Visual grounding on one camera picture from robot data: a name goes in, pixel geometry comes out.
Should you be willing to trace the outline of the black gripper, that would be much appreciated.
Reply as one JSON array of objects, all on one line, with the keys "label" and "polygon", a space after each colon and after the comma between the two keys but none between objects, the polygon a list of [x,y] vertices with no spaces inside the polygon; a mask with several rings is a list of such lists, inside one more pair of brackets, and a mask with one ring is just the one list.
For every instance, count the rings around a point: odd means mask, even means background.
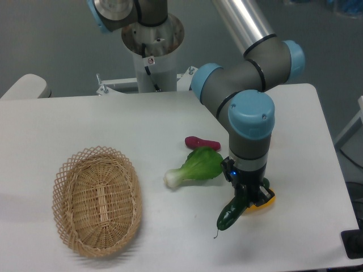
[{"label": "black gripper", "polygon": [[249,208],[267,204],[275,196],[269,184],[265,183],[266,164],[265,161],[233,159],[232,157],[225,158],[221,163],[225,179],[234,188],[235,197],[240,195],[241,185],[246,186]]}]

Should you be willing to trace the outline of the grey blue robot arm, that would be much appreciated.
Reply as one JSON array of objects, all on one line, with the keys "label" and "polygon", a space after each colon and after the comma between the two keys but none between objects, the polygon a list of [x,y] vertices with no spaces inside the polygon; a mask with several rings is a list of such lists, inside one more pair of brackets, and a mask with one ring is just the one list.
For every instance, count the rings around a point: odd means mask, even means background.
[{"label": "grey blue robot arm", "polygon": [[[294,41],[281,41],[255,1],[214,1],[243,61],[232,69],[209,63],[193,75],[196,97],[229,133],[223,171],[236,196],[261,206],[274,194],[263,184],[275,106],[267,90],[300,75],[305,56]],[[139,92],[176,91],[174,53],[184,29],[166,1],[88,1],[103,32],[121,30],[134,58]]]}]

